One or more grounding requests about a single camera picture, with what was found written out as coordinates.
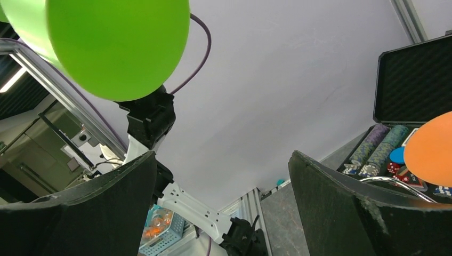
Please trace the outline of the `green plastic wine glass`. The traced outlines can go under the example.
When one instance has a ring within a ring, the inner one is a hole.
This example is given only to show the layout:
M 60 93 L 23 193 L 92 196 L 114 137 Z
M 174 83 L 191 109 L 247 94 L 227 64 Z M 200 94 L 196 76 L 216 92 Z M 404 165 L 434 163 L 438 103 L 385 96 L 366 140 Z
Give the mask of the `green plastic wine glass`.
M 136 100 L 173 73 L 188 39 L 188 1 L 1 1 L 19 37 L 87 92 Z

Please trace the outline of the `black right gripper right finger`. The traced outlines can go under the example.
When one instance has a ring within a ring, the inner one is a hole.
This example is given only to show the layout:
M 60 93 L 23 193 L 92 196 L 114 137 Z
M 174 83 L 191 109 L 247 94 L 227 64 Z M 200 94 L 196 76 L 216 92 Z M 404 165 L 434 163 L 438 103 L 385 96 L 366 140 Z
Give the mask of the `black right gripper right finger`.
M 288 162 L 311 255 L 451 255 L 451 205 L 363 183 L 300 151 Z

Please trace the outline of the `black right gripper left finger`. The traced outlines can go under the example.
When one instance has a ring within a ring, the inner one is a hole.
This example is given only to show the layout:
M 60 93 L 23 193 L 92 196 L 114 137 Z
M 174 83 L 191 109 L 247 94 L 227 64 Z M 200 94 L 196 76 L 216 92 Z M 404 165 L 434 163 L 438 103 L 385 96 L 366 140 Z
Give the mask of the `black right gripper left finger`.
M 137 255 L 157 174 L 150 151 L 93 180 L 1 206 L 1 255 Z

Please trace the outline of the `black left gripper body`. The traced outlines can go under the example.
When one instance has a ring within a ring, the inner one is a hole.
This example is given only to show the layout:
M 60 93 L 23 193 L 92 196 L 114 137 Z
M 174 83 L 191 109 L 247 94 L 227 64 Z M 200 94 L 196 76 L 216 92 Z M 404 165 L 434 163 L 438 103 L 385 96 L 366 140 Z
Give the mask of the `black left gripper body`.
M 143 98 L 117 104 L 127 111 L 127 133 L 148 149 L 168 134 L 176 120 L 174 95 L 164 85 Z

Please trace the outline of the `orange plastic wine glass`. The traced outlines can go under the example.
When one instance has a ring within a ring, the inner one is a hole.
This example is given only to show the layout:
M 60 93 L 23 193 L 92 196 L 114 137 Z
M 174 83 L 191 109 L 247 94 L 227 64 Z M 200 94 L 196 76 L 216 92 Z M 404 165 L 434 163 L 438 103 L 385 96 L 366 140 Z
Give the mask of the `orange plastic wine glass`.
M 407 168 L 418 178 L 451 187 L 451 112 L 422 125 L 404 151 Z

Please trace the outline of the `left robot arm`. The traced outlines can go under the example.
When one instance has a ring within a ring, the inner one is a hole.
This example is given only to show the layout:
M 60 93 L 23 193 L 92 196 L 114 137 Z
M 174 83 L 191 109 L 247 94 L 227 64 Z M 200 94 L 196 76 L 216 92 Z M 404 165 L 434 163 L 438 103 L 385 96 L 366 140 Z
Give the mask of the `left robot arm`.
M 128 112 L 129 145 L 124 162 L 155 151 L 175 122 L 174 95 L 161 85 L 143 98 L 119 102 Z M 259 216 L 250 222 L 218 212 L 189 195 L 175 181 L 172 172 L 157 163 L 152 203 L 169 209 L 203 230 L 228 255 L 269 255 L 264 232 L 257 229 Z

